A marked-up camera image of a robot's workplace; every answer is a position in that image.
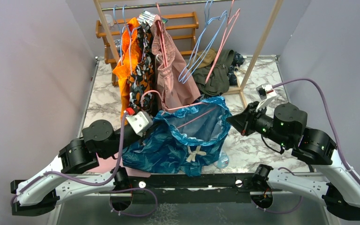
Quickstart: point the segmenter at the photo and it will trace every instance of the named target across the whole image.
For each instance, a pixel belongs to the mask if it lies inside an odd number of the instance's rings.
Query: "metal hanging rod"
[[[231,1],[231,0],[213,0],[213,2],[223,2],[223,1]],[[165,6],[184,6],[184,5],[193,5],[193,4],[202,4],[206,3],[206,1],[186,1],[186,2],[173,2],[173,3],[162,3],[159,4],[159,7]],[[138,9],[138,8],[155,8],[157,7],[156,4],[149,4],[149,5],[140,5],[140,6],[126,6],[125,9]],[[103,11],[111,11],[114,8],[102,8]],[[121,7],[115,8],[115,10],[122,10]]]

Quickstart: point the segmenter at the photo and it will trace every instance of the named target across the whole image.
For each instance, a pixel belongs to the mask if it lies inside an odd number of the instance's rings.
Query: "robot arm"
[[[227,121],[242,135],[258,132],[282,148],[292,149],[293,156],[312,165],[330,182],[308,180],[260,165],[252,176],[253,188],[290,191],[318,201],[335,216],[360,220],[360,185],[341,162],[336,143],[325,132],[307,127],[307,113],[290,103],[277,106],[273,118],[267,116],[266,106],[276,93],[270,85],[259,89],[259,94],[265,95],[263,101],[250,103],[244,112]],[[127,120],[123,147],[140,141],[158,125],[152,124],[145,112]],[[13,215],[38,216],[78,196],[127,189],[129,178],[124,168],[120,167],[116,173],[83,174],[98,166],[97,156],[109,158],[118,152],[120,131],[114,131],[106,120],[97,120],[82,130],[82,134],[82,138],[71,141],[31,179],[12,181],[11,192],[17,198],[17,201],[12,199]],[[82,183],[72,181],[73,178],[81,179]]]
[[[127,117],[124,127],[123,147],[142,139],[154,129],[148,114],[139,112]],[[103,174],[83,174],[99,165],[98,158],[113,157],[119,149],[120,130],[113,130],[110,122],[97,120],[82,130],[83,137],[73,139],[59,151],[53,161],[28,180],[11,182],[12,214],[18,216],[39,216],[54,209],[64,201],[97,193],[112,191],[116,186],[126,189],[128,176],[125,168]],[[71,179],[82,180],[82,183]]]
[[[260,86],[260,95],[274,96],[270,88]],[[289,173],[260,165],[255,173],[255,185],[261,190],[281,189],[317,200],[332,214],[349,220],[360,220],[360,185],[346,170],[340,160],[336,143],[321,130],[307,127],[307,113],[286,103],[275,108],[274,117],[265,113],[273,97],[261,107],[262,102],[250,103],[244,112],[227,121],[242,135],[254,132],[274,141],[292,156],[321,172],[330,183],[299,178]]]

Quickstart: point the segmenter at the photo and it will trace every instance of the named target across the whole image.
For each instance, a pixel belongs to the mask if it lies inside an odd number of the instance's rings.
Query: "dark green clothing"
[[[223,50],[217,59],[217,63],[213,68],[212,74],[208,82],[205,84],[205,80],[210,71],[211,65],[196,69],[193,73],[194,81],[198,89],[204,94],[210,96],[221,95],[226,93],[230,88],[230,82],[228,79],[228,70],[233,63],[234,51]]]

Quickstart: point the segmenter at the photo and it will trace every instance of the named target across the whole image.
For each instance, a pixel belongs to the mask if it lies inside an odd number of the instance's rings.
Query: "orange shirt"
[[[130,32],[140,26],[136,18],[131,19],[127,24],[129,26]],[[142,57],[141,49],[137,44],[137,30],[133,32],[132,41],[130,42],[129,32],[127,29],[125,29],[125,32],[122,34],[122,53],[122,63],[118,63],[112,71],[118,77],[120,99],[122,102],[122,110],[120,112],[121,119],[123,116],[123,111],[129,107],[130,86],[128,83],[128,78],[134,71],[137,64],[141,61]]]

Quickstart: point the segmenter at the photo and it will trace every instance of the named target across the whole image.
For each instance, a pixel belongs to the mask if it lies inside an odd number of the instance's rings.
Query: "pink wire hanger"
[[[215,65],[216,65],[216,62],[217,62],[217,60],[218,60],[218,58],[219,58],[219,56],[220,56],[220,53],[221,53],[221,51],[223,50],[223,47],[224,47],[224,45],[225,45],[225,43],[226,43],[226,41],[227,41],[227,38],[228,38],[228,36],[230,35],[231,31],[233,30],[233,27],[234,27],[235,22],[237,22],[238,17],[240,16],[240,11],[241,11],[241,9],[239,8],[239,9],[237,10],[237,12],[230,18],[231,11],[232,11],[232,9],[233,9],[233,5],[234,5],[234,0],[232,0],[232,3],[231,3],[230,13],[228,14],[227,25],[226,25],[225,30],[224,30],[223,38],[221,39],[220,47],[219,47],[219,49],[218,49],[218,51],[217,51],[216,58],[215,58],[215,60],[214,60],[214,62],[213,62],[213,64],[212,64],[212,67],[210,68],[210,71],[209,71],[209,73],[208,73],[208,76],[206,77],[205,84],[208,82],[208,80],[209,80],[209,78],[210,78],[210,75],[212,74],[213,69],[214,69],[214,67],[215,67]],[[231,21],[232,21],[233,19],[234,19],[234,22],[232,23],[232,25],[231,25],[231,27],[230,27],[230,30],[228,31],[228,34],[227,34],[226,32],[227,32],[227,29],[228,29],[228,25],[231,23]]]
[[[203,104],[203,105],[206,105],[206,103],[205,103],[205,102],[198,102],[198,103],[195,103],[195,104],[190,104],[190,105],[186,105],[186,106],[182,106],[182,107],[177,107],[177,108],[173,108],[173,109],[168,109],[168,108],[167,108],[167,106],[165,105],[165,103],[164,103],[163,99],[162,99],[161,94],[160,94],[158,91],[156,91],[156,90],[149,90],[149,91],[145,92],[145,93],[142,95],[142,98],[141,98],[141,105],[142,105],[142,107],[143,107],[143,100],[144,100],[144,96],[145,96],[146,94],[150,93],[150,92],[154,92],[154,93],[157,93],[157,94],[158,94],[159,99],[161,100],[162,108],[163,108],[163,110],[164,110],[164,111],[177,110],[177,109],[186,108],[186,107],[189,107],[189,106],[194,106],[194,105],[202,105],[202,104]],[[198,117],[196,117],[196,118],[194,118],[194,119],[192,119],[192,120],[188,121],[187,123],[182,124],[182,125],[180,125],[180,126],[178,126],[178,127],[176,127],[176,128],[177,128],[177,129],[182,128],[183,126],[185,126],[185,125],[187,125],[187,124],[189,124],[189,123],[191,123],[191,122],[193,122],[193,121],[195,121],[195,120],[197,120],[197,119],[201,118],[202,116],[204,116],[204,115],[206,115],[206,114],[208,114],[208,113],[212,112],[212,111],[213,111],[213,110],[215,110],[216,108],[217,108],[217,106],[215,106],[213,109],[211,109],[211,110],[209,110],[209,111],[205,112],[205,113],[204,113],[204,114],[202,114],[202,115],[199,115]]]
[[[161,50],[162,50],[162,59],[164,61],[164,66],[167,67],[167,58],[166,58],[166,49],[165,49],[165,39],[164,39],[164,35],[162,33],[162,27],[161,27],[161,21],[162,21],[162,16],[161,16],[161,10],[159,9],[159,5],[157,2],[155,2],[155,4],[157,5],[158,8],[158,12],[159,12],[159,21],[157,21],[157,27],[158,27],[158,35],[159,35],[159,39],[160,39],[160,44],[161,44]]]

